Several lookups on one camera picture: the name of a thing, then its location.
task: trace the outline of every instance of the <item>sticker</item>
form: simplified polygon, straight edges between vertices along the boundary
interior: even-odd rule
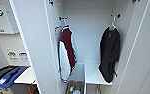
[[[22,62],[29,62],[27,53],[20,53],[19,56],[20,56]]]
[[[0,84],[3,84],[6,81],[6,79],[1,79]]]
[[[13,62],[17,62],[17,57],[16,57],[16,53],[15,53],[15,52],[9,52],[9,53],[8,53],[8,56],[10,57],[10,59],[11,59]]]

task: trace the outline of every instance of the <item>clothes hanger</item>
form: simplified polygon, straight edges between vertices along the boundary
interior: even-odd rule
[[[65,25],[63,26],[63,30],[69,28],[69,25],[66,23],[66,20],[67,20],[67,19],[68,19],[68,17],[67,17],[67,18],[64,18],[64,23],[65,23]]]
[[[116,26],[114,25],[115,18],[116,18],[116,15],[113,15],[113,22],[112,22],[111,26],[109,26],[110,30],[114,30],[116,28]]]

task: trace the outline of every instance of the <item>blue object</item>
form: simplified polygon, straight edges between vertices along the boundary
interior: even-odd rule
[[[22,74],[22,72],[24,72],[27,68],[28,67],[20,66],[20,67],[13,69],[9,73],[7,73],[5,76],[3,76],[0,79],[0,89],[8,88],[11,85],[13,85],[14,80],[17,79],[17,77],[20,76],[20,74]]]

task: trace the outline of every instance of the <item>dark coat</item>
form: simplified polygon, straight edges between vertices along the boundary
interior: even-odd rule
[[[101,63],[99,65],[99,70],[108,83],[113,80],[115,62],[119,60],[119,52],[120,34],[116,28],[109,30],[108,27],[100,42]]]

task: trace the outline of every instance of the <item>clothing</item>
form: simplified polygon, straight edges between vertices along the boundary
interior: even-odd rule
[[[113,80],[115,62],[119,60],[120,34],[115,28],[105,30],[100,42],[101,63],[99,70],[105,81],[110,83]]]
[[[63,82],[67,82],[77,62],[77,50],[74,37],[69,28],[64,29],[60,39],[60,68]]]

